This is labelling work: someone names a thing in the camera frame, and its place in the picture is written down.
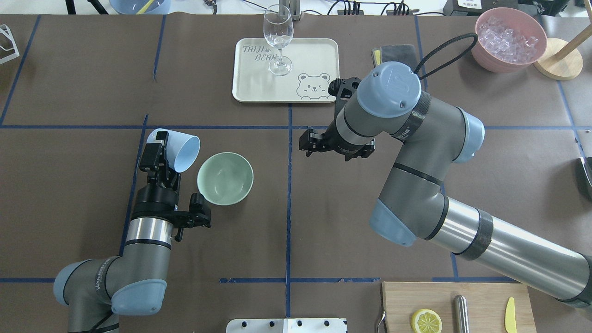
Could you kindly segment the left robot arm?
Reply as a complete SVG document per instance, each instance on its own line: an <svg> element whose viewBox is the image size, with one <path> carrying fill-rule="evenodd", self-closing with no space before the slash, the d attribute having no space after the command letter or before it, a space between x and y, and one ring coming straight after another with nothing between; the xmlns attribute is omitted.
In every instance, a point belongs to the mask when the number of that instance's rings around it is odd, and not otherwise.
<svg viewBox="0 0 592 333"><path fill-rule="evenodd" d="M172 242L180 242L186 229L211 227L202 194L192 194L187 211L178 209L181 173L199 151L197 136L165 129L148 135L138 165L147 184L136 194L122 253L69 264L55 278L53 293L68 307L68 332L117 333L120 316L159 312Z"/></svg>

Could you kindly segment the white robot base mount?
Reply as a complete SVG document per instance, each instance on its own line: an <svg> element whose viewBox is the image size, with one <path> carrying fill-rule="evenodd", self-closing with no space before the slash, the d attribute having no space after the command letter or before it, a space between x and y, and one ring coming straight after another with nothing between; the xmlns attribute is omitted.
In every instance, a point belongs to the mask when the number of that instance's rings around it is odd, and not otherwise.
<svg viewBox="0 0 592 333"><path fill-rule="evenodd" d="M227 333L347 333L342 318L265 318L230 320Z"/></svg>

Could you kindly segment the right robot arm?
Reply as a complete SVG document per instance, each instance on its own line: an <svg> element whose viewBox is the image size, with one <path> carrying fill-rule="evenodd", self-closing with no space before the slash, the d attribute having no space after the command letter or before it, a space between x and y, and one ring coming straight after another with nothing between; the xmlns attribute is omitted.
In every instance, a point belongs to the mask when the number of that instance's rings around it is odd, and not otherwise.
<svg viewBox="0 0 592 333"><path fill-rule="evenodd" d="M334 151L345 160L366 158L375 139L387 134L402 147L370 217L383 238L402 246L415 240L436 244L465 261L474 261L564 305L591 310L591 255L546 240L499 217L518 207L538 208L537 217L566 219L564 192L552 180L554 158L576 154L560 130L495 130L486 156L465 176L454 164L474 158L486 127L463 108L423 91L420 78L403 63L387 62L365 78L332 82L338 100L334 120L324 133L308 129L299 150L310 156ZM503 139L503 134L510 134Z"/></svg>

